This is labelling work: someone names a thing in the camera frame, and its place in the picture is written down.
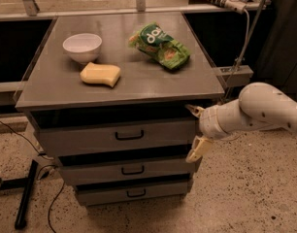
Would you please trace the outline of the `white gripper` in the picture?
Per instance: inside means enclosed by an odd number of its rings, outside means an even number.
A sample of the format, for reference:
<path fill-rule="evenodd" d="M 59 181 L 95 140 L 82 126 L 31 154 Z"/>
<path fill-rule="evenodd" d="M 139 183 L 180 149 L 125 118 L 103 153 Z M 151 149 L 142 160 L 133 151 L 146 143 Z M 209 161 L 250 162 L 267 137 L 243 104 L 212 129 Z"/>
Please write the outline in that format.
<path fill-rule="evenodd" d="M 196 136 L 193 140 L 191 150 L 185 161 L 193 163 L 198 161 L 213 145 L 213 140 L 219 140 L 228 136 L 219 124 L 217 106 L 202 108 L 200 106 L 187 104 L 185 106 L 195 117 L 199 117 L 199 128 L 204 136 Z"/>

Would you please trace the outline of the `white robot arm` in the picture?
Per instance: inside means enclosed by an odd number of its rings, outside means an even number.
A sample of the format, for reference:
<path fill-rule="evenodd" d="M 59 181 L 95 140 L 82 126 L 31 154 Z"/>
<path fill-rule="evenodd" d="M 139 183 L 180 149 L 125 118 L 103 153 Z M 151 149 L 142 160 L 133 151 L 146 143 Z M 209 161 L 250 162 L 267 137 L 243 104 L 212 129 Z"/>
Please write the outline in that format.
<path fill-rule="evenodd" d="M 212 146 L 237 131 L 283 128 L 297 135 L 297 102 L 267 83 L 250 83 L 236 100 L 202 108 L 186 105 L 198 118 L 201 136 L 195 136 L 186 162 L 198 161 Z"/>

